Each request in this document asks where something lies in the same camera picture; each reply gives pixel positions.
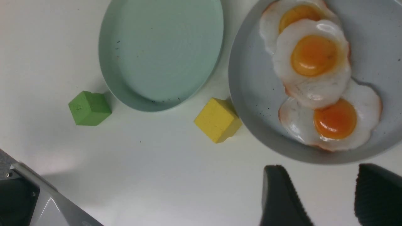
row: white surface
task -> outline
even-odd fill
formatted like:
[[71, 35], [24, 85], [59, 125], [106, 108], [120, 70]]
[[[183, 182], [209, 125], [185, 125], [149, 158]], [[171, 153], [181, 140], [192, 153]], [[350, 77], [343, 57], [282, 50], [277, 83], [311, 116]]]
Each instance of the white surface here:
[[[0, 147], [106, 226], [258, 225], [263, 167], [282, 164], [316, 225], [358, 225], [357, 164], [282, 157], [245, 127], [213, 144], [193, 123], [210, 97], [227, 98], [230, 44], [255, 0], [222, 0], [218, 69], [190, 101], [141, 113], [114, 101], [97, 127], [75, 126], [68, 102], [106, 91], [97, 40], [110, 0], [0, 0]], [[402, 146], [367, 162], [402, 174]]]

